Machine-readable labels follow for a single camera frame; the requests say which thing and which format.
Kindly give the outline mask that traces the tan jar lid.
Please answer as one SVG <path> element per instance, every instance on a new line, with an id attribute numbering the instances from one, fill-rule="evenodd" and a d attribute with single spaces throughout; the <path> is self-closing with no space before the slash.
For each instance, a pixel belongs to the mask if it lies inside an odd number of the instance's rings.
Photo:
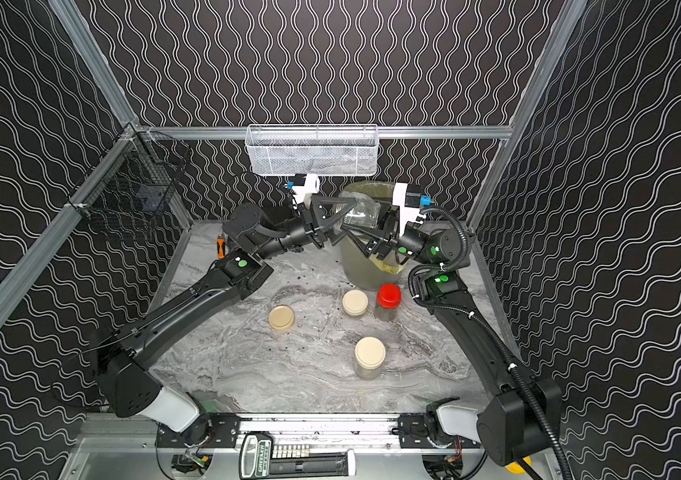
<path id="1" fill-rule="evenodd" d="M 279 305 L 270 310 L 268 314 L 268 326 L 272 332 L 282 334 L 290 331 L 296 323 L 296 315 L 290 306 Z"/>

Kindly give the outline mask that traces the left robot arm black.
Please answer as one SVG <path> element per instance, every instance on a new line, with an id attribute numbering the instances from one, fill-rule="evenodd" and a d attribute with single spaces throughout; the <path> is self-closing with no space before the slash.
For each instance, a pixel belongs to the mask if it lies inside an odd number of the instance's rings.
<path id="1" fill-rule="evenodd" d="M 254 203 L 238 206 L 222 224 L 234 242 L 192 287 L 140 320 L 94 334 L 84 356 L 108 405 L 120 418 L 148 417 L 176 433 L 194 435 L 202 408 L 190 395 L 152 376 L 150 368 L 186 334 L 218 312 L 251 296 L 272 275 L 268 259 L 307 245 L 336 244 L 336 226 L 357 205 L 352 197 L 312 198 L 268 212 Z"/>

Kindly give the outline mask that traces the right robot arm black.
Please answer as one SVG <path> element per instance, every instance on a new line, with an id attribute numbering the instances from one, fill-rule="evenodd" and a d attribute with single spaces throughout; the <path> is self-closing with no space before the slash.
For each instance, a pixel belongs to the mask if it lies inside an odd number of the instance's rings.
<path id="1" fill-rule="evenodd" d="M 560 438 L 560 386 L 534 374 L 480 312 L 460 276 L 472 248 L 466 226 L 439 206 L 427 206 L 416 216 L 428 214 L 444 217 L 449 228 L 427 233 L 420 222 L 401 223 L 398 214 L 388 212 L 378 228 L 348 225 L 345 229 L 366 256 L 394 252 L 404 261 L 415 262 L 408 276 L 412 300 L 447 328 L 490 397 L 481 411 L 456 399 L 439 404 L 438 430 L 480 443 L 500 466 L 523 463 L 526 457 L 550 449 L 563 478 L 572 478 Z"/>

